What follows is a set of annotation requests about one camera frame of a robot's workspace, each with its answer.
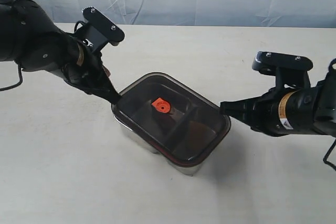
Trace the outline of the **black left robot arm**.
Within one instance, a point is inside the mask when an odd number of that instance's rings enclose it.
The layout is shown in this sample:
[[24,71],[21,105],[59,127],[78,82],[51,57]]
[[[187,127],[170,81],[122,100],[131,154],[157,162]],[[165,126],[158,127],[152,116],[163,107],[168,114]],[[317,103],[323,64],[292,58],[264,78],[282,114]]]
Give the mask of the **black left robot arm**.
[[23,72],[46,71],[83,91],[116,104],[121,96],[102,63],[106,44],[118,45],[124,32],[98,9],[82,10],[74,32],[61,30],[33,0],[1,4],[1,61]]

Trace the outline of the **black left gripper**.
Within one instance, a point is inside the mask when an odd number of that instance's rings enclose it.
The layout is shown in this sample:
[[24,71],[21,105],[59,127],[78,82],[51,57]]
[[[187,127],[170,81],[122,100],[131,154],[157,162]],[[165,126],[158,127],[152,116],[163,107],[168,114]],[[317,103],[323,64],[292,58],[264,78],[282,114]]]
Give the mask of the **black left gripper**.
[[110,80],[110,70],[103,65],[102,49],[85,39],[83,26],[76,23],[73,33],[65,33],[65,48],[62,52],[61,72],[64,81],[86,94],[94,95],[116,104],[121,95]]

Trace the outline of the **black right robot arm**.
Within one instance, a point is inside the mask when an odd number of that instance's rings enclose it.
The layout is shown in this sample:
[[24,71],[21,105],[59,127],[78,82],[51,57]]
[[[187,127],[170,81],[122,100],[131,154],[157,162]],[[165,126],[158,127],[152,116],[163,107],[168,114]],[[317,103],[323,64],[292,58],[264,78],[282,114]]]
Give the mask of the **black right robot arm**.
[[281,82],[265,94],[220,103],[220,113],[272,137],[285,135],[335,136],[335,69],[329,67],[324,80],[310,87],[286,88]]

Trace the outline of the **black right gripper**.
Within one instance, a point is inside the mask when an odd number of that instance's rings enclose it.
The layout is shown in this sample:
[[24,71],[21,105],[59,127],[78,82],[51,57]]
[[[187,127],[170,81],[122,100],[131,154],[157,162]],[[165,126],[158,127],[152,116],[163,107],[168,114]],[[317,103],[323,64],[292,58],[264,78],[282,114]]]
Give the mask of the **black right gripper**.
[[319,87],[312,87],[306,70],[275,68],[275,86],[259,97],[220,103],[220,113],[272,137],[318,135],[314,114]]

